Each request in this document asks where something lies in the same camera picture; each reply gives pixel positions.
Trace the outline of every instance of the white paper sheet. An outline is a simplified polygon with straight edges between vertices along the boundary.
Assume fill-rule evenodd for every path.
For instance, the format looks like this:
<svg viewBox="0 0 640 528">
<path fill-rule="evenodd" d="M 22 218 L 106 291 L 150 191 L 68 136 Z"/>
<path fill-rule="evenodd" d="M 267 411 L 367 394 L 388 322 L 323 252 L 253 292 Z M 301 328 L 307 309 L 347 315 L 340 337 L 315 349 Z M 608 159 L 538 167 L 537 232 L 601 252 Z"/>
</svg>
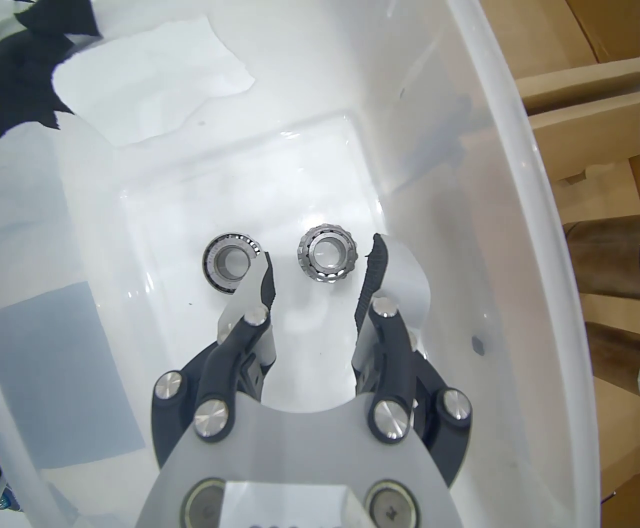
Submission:
<svg viewBox="0 0 640 528">
<path fill-rule="evenodd" d="M 60 99 L 116 147 L 176 130 L 207 99 L 253 82 L 205 16 L 99 44 L 53 75 Z"/>
</svg>

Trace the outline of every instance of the bin floor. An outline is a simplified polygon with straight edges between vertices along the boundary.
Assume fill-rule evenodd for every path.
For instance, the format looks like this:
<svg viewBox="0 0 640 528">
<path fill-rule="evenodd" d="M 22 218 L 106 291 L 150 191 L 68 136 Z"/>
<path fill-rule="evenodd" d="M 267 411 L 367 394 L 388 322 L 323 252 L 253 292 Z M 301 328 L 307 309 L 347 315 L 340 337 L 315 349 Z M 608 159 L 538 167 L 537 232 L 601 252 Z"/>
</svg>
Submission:
<svg viewBox="0 0 640 528">
<path fill-rule="evenodd" d="M 274 267 L 278 360 L 263 403 L 309 412 L 353 397 L 353 314 L 372 236 L 385 229 L 348 119 L 209 153 L 131 191 L 126 202 L 148 299 L 175 367 L 215 340 L 229 299 L 205 280 L 203 251 L 217 235 L 241 232 L 269 252 Z M 300 237 L 322 223 L 343 226 L 358 244 L 356 269 L 335 284 L 311 280 L 296 256 Z"/>
</svg>

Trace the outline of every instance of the metal bearing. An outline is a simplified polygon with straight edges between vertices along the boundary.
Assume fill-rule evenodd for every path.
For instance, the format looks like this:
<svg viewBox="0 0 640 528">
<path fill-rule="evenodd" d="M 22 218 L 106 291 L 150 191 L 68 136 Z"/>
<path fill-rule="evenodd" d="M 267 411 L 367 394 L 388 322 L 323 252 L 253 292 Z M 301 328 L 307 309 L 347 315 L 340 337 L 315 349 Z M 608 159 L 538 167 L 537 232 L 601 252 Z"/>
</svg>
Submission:
<svg viewBox="0 0 640 528">
<path fill-rule="evenodd" d="M 298 263 L 318 282 L 335 282 L 354 270 L 358 258 L 351 233 L 323 223 L 307 231 L 298 246 Z"/>
<path fill-rule="evenodd" d="M 202 271 L 209 284 L 232 294 L 260 254 L 258 242 L 241 233 L 224 233 L 214 238 L 202 255 Z"/>
</svg>

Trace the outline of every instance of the bearing inner ring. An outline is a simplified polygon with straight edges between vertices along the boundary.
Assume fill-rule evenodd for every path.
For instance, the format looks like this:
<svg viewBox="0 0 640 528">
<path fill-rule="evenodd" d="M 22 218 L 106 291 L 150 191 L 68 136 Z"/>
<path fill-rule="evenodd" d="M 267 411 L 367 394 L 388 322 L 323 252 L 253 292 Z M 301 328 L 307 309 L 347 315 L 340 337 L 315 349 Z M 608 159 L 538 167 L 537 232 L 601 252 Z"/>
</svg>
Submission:
<svg viewBox="0 0 640 528">
<path fill-rule="evenodd" d="M 260 246 L 241 233 L 224 233 L 214 238 L 202 255 L 202 271 L 216 290 L 232 294 L 260 254 Z"/>
</svg>

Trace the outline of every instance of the metal bolt head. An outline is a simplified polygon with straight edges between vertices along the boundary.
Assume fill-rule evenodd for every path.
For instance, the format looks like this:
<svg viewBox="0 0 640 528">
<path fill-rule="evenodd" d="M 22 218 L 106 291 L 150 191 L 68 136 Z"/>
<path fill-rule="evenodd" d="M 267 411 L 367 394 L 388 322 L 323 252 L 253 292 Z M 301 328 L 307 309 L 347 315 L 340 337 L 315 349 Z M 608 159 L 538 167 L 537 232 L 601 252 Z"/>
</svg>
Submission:
<svg viewBox="0 0 640 528">
<path fill-rule="evenodd" d="M 182 385 L 182 375 L 177 371 L 170 371 L 164 373 L 162 376 L 158 378 L 156 381 L 156 386 L 154 387 L 154 394 L 159 399 L 171 399 L 180 390 L 180 386 Z"/>
<path fill-rule="evenodd" d="M 367 494 L 365 506 L 378 528 L 416 528 L 418 509 L 411 494 L 401 484 L 383 481 Z"/>
<path fill-rule="evenodd" d="M 217 435 L 227 425 L 229 408 L 219 399 L 210 399 L 196 409 L 193 427 L 201 438 Z"/>
<path fill-rule="evenodd" d="M 471 414 L 471 402 L 463 392 L 456 388 L 449 388 L 442 398 L 445 411 L 456 420 L 466 420 Z"/>
<path fill-rule="evenodd" d="M 380 400 L 373 410 L 373 421 L 378 431 L 391 440 L 404 438 L 409 429 L 409 416 L 391 400 Z"/>
<path fill-rule="evenodd" d="M 398 305 L 388 297 L 373 299 L 373 311 L 380 317 L 394 317 L 398 313 Z"/>
<path fill-rule="evenodd" d="M 196 484 L 182 505 L 183 526 L 188 528 L 216 528 L 220 523 L 225 482 L 206 479 Z"/>
<path fill-rule="evenodd" d="M 251 326 L 260 326 L 269 317 L 269 310 L 264 305 L 258 305 L 251 308 L 244 314 L 244 320 Z"/>
</svg>

